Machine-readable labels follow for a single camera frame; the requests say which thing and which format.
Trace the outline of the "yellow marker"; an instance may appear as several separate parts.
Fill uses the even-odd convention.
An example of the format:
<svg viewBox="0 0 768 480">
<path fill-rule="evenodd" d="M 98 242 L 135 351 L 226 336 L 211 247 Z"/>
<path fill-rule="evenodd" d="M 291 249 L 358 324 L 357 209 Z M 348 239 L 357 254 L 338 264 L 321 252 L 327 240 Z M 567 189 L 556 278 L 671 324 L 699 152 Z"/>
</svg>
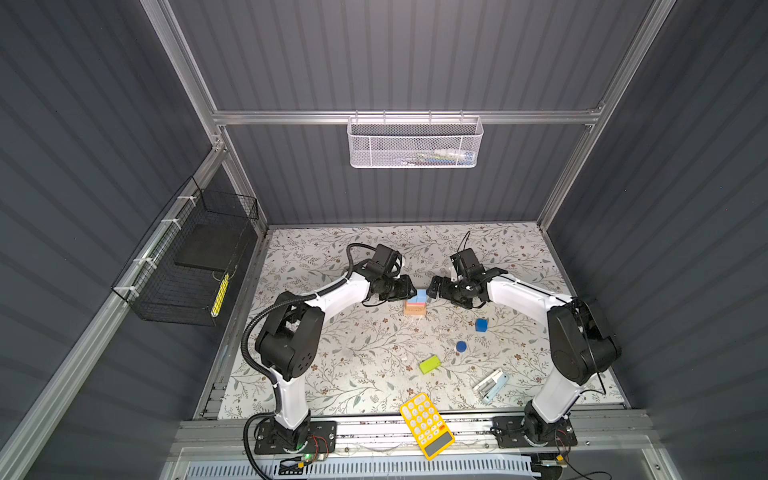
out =
<svg viewBox="0 0 768 480">
<path fill-rule="evenodd" d="M 224 301 L 226 299 L 226 294 L 229 288 L 229 284 L 230 284 L 230 274 L 225 273 L 222 279 L 219 281 L 218 290 L 216 292 L 216 296 L 214 298 L 213 304 L 210 309 L 210 316 L 212 318 L 217 318 L 220 315 Z"/>
</svg>

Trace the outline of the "pens in white basket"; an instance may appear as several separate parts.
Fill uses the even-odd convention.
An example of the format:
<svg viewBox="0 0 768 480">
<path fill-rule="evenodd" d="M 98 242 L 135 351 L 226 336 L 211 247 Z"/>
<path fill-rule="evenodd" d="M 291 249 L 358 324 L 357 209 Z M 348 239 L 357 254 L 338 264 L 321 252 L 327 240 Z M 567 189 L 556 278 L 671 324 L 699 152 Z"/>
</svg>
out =
<svg viewBox="0 0 768 480">
<path fill-rule="evenodd" d="M 395 163 L 406 166 L 473 168 L 476 165 L 474 151 L 461 149 L 439 149 L 426 152 L 412 152 L 410 156 L 396 158 Z"/>
</svg>

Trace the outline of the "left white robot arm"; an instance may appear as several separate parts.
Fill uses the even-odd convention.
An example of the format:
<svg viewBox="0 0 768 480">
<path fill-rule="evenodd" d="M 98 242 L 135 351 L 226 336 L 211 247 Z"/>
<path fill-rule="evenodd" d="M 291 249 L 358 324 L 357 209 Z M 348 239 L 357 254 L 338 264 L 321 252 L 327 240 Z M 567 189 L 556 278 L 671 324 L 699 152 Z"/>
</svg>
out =
<svg viewBox="0 0 768 480">
<path fill-rule="evenodd" d="M 303 440 L 311 419 L 304 375 L 317 355 L 325 322 L 357 304 L 367 306 L 411 299 L 417 294 L 402 272 L 402 254 L 388 246 L 351 243 L 345 250 L 347 269 L 341 277 L 305 294 L 285 291 L 257 313 L 240 342 L 244 362 L 270 382 L 280 430 Z"/>
</svg>

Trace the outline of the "wooden block with holes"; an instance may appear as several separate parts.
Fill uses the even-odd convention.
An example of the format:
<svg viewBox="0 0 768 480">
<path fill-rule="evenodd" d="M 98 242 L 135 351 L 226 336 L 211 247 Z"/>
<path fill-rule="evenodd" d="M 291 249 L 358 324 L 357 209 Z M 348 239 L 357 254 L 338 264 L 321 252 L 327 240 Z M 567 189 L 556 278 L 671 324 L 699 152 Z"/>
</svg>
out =
<svg viewBox="0 0 768 480">
<path fill-rule="evenodd" d="M 427 314 L 427 306 L 426 308 L 406 308 L 404 307 L 404 314 L 406 316 L 412 316 L 412 317 L 423 317 Z"/>
</svg>

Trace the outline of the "yellow calculator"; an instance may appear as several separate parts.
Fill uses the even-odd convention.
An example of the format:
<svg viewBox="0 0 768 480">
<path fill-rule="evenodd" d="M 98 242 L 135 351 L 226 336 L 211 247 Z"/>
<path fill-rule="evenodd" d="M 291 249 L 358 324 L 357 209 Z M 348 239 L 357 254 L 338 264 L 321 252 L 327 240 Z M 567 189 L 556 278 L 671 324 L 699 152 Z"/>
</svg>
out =
<svg viewBox="0 0 768 480">
<path fill-rule="evenodd" d="M 455 443 L 455 437 L 426 393 L 417 394 L 400 407 L 400 414 L 428 461 Z"/>
</svg>

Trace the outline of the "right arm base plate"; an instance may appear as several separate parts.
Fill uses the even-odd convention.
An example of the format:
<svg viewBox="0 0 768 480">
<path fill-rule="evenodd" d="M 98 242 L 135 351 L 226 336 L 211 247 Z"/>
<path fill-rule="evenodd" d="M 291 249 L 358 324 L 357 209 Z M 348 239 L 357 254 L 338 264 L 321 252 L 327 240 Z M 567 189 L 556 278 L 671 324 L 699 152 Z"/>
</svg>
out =
<svg viewBox="0 0 768 480">
<path fill-rule="evenodd" d="M 548 424 L 535 415 L 496 416 L 492 418 L 490 433 L 500 448 L 570 448 L 578 445 L 574 428 L 567 419 Z"/>
</svg>

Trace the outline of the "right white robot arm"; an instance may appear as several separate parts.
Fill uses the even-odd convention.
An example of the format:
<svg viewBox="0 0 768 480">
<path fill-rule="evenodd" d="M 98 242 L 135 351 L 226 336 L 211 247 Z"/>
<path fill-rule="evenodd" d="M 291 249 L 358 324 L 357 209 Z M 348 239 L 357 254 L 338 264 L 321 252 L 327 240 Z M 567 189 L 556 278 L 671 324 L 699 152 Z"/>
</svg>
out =
<svg viewBox="0 0 768 480">
<path fill-rule="evenodd" d="M 543 324 L 548 331 L 553 370 L 524 409 L 520 432 L 532 446 L 558 441 L 566 416 L 587 383 L 600 378 L 621 356 L 602 308 L 589 297 L 560 295 L 512 277 L 501 268 L 485 268 L 470 248 L 450 256 L 455 279 L 434 276 L 426 290 L 432 299 L 472 310 L 478 300 L 509 307 Z"/>
</svg>

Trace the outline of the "white light-blue stapler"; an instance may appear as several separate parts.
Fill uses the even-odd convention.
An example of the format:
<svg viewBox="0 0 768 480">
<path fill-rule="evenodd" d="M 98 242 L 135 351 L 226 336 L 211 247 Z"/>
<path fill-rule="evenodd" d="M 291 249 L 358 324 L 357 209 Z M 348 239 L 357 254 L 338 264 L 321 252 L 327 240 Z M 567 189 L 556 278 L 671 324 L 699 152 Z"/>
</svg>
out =
<svg viewBox="0 0 768 480">
<path fill-rule="evenodd" d="M 508 380 L 509 376 L 502 369 L 496 369 L 476 384 L 473 387 L 473 392 L 482 404 L 490 405 Z"/>
</svg>

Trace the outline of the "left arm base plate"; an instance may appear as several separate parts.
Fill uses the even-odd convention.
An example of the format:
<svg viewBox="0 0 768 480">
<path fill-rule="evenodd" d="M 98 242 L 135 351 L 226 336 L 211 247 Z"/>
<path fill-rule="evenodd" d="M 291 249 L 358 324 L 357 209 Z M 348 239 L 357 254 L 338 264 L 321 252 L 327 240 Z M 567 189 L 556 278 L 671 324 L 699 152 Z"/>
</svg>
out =
<svg viewBox="0 0 768 480">
<path fill-rule="evenodd" d="M 335 421 L 311 420 L 300 424 L 297 430 L 289 430 L 274 419 L 265 419 L 253 434 L 253 452 L 259 455 L 333 453 L 337 427 Z"/>
</svg>

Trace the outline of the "green block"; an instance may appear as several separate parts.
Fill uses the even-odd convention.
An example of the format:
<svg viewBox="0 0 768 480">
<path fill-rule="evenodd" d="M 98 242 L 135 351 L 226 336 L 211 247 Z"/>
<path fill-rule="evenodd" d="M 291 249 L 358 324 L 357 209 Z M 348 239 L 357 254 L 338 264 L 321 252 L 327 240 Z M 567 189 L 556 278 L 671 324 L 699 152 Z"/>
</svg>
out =
<svg viewBox="0 0 768 480">
<path fill-rule="evenodd" d="M 419 363 L 419 370 L 422 374 L 427 375 L 430 372 L 438 369 L 441 366 L 441 361 L 437 355 L 432 355 L 426 360 Z"/>
</svg>

